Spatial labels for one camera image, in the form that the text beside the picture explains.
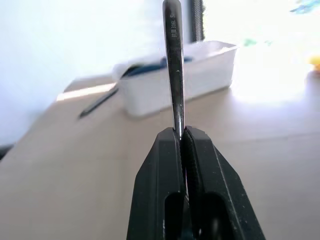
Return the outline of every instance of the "white box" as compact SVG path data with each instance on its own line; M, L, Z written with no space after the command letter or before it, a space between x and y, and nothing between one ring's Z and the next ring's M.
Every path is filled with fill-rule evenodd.
M208 41L187 45L183 50L185 57L192 57L191 62L184 64L186 100L231 85L237 50L235 45ZM148 59L159 60L160 57L150 56ZM119 87L125 108L131 116L142 117L171 106L167 68L124 77L119 80Z

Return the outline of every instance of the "table surface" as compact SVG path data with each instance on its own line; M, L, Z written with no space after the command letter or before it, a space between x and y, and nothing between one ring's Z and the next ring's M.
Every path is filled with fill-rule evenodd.
M320 79L265 55L236 62L231 88L187 102L186 124L240 175L268 240L319 239ZM101 94L55 102L2 160L1 240L126 238L136 173L172 112L132 119L116 94L78 119Z

